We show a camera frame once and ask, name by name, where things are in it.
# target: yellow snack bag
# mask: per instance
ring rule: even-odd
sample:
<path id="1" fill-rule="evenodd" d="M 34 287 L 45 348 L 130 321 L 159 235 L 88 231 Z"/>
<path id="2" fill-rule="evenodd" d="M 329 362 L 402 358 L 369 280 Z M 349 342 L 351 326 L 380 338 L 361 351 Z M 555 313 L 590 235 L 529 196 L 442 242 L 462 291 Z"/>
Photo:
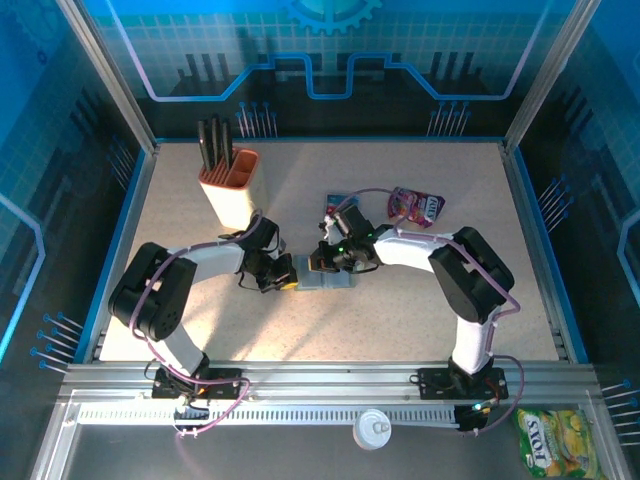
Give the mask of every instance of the yellow snack bag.
<path id="1" fill-rule="evenodd" d="M 520 456 L 531 475 L 606 480 L 584 412 L 519 408 L 513 418 Z"/>

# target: pen holder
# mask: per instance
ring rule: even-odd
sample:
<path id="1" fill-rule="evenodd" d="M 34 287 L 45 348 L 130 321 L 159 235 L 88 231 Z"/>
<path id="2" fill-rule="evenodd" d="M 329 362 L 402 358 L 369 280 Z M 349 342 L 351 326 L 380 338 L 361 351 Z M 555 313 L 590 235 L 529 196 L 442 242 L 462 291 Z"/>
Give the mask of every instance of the pen holder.
<path id="1" fill-rule="evenodd" d="M 203 167 L 198 175 L 202 190 L 225 227 L 245 230 L 251 214 L 268 207 L 260 155 L 252 150 L 233 149 L 233 165 L 227 170 L 224 162 L 207 172 Z"/>

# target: purple snack bag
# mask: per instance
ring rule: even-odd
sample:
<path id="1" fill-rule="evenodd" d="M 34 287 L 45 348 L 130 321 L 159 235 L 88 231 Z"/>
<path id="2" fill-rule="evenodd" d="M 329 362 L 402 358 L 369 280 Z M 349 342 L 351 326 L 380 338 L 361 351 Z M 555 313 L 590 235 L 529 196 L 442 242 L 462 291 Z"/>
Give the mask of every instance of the purple snack bag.
<path id="1" fill-rule="evenodd" d="M 434 224 L 444 207 L 445 200 L 438 195 L 416 192 L 408 188 L 396 187 L 393 195 L 389 197 L 389 218 L 403 217 L 407 214 L 407 205 L 410 207 L 409 220 L 421 227 L 427 228 Z"/>

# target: beige table surface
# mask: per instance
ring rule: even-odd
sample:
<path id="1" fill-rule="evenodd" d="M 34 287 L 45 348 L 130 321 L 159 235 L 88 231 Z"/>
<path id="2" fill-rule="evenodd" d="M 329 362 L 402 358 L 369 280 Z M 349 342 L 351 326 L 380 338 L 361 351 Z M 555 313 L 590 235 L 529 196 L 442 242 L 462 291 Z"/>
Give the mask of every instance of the beige table surface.
<path id="1" fill-rule="evenodd" d="M 501 322 L 497 353 L 557 360 L 522 230 L 495 144 L 259 143 L 270 206 L 293 254 L 321 239 L 327 192 L 404 186 L 447 200 L 435 233 L 476 227 L 512 270 L 522 312 Z M 130 258 L 154 241 L 165 247 L 215 239 L 222 228 L 196 180 L 197 144 L 164 144 L 151 180 Z M 374 225 L 388 222 L 386 195 L 360 198 Z M 258 292 L 220 276 L 195 285 L 183 324 L 217 360 L 444 360 L 455 342 L 456 317 L 427 272 L 389 266 L 359 276 L 352 289 Z M 148 360 L 146 346 L 112 319 L 102 360 Z"/>

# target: chip bag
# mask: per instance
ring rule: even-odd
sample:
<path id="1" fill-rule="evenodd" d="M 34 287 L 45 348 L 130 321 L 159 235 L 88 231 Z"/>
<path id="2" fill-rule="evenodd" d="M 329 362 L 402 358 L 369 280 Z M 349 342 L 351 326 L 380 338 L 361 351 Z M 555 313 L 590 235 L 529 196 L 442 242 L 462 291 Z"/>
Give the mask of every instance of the chip bag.
<path id="1" fill-rule="evenodd" d="M 531 475 L 606 480 L 584 412 L 518 409 L 513 418 L 520 456 Z"/>
<path id="2" fill-rule="evenodd" d="M 427 228 L 433 225 L 438 215 L 440 215 L 442 207 L 444 207 L 444 198 L 396 187 L 389 197 L 389 218 L 406 215 L 407 205 L 410 206 L 407 220 Z"/>

